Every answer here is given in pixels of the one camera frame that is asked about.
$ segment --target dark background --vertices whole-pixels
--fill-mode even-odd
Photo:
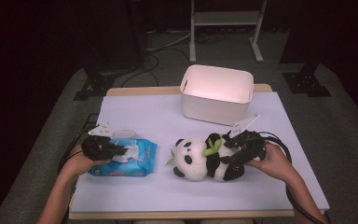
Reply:
[[[128,1],[113,2],[125,12],[121,8]],[[139,3],[144,30],[189,28],[189,0]],[[0,0],[0,204],[70,77],[85,63],[105,64],[102,49],[90,44],[69,6],[67,1]],[[259,4],[198,0],[196,7],[252,10]],[[262,30],[289,29],[281,62],[323,63],[358,104],[358,1],[269,0]]]

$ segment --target human arm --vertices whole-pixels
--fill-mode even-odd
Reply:
[[[262,161],[248,161],[246,165],[253,166],[269,176],[280,179],[289,188],[294,200],[309,214],[316,217],[323,223],[328,223],[316,206],[315,201],[310,195],[310,191],[304,179],[286,159],[282,150],[269,142],[266,142],[266,158]],[[295,209],[297,223],[313,223]]]
[[[72,149],[70,159],[62,167],[56,182],[48,196],[37,223],[61,223],[72,197],[72,187],[80,175],[85,174],[92,166],[108,161],[92,161],[84,156],[81,145]]]

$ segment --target white shelf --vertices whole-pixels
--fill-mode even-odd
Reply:
[[[256,25],[259,11],[196,12],[196,26]]]
[[[264,62],[257,46],[257,39],[263,22],[264,12],[268,0],[262,0],[261,8],[258,11],[217,11],[217,12],[196,12],[195,0],[191,0],[191,37],[190,37],[190,62],[196,62],[195,33],[197,26],[213,25],[255,25],[255,34],[251,37],[250,44],[258,63]]]

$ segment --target gray carpet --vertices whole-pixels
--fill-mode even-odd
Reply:
[[[358,107],[342,88],[337,76],[322,64],[315,76],[331,93],[331,97],[308,97],[292,94],[282,73],[296,72],[301,64],[279,64],[287,33],[262,33],[259,47],[265,61],[257,63],[248,42],[251,33],[215,35],[221,41],[197,45],[197,63],[245,70],[255,83],[268,83],[279,93],[297,137],[310,161],[330,204],[333,223],[358,223]],[[153,34],[149,46],[170,43],[178,35]],[[188,44],[172,48],[188,55]],[[126,82],[125,87],[180,85],[189,66],[185,55],[177,50],[153,53],[158,66]],[[145,67],[156,64],[146,57]],[[117,78],[120,87],[127,78]],[[102,97],[73,101],[81,90],[86,74],[76,72],[62,92],[34,147],[24,163],[7,198],[0,208],[0,223],[34,223],[57,174],[63,152],[81,130],[90,113],[98,113]],[[292,217],[255,219],[258,223],[294,223]],[[73,221],[70,223],[113,223],[113,221]]]

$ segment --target forearm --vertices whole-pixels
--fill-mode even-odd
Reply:
[[[293,196],[293,199],[301,206],[305,211],[307,211],[313,217],[316,217],[322,223],[327,223],[325,217],[322,215],[318,209],[315,201],[310,195],[310,191],[307,188],[304,180],[301,176],[296,176],[290,182],[286,182],[287,187],[289,188],[290,193]],[[295,209],[295,217],[297,223],[313,223],[308,218],[304,217],[300,212]]]
[[[37,223],[61,223],[72,196],[75,176],[59,174]]]

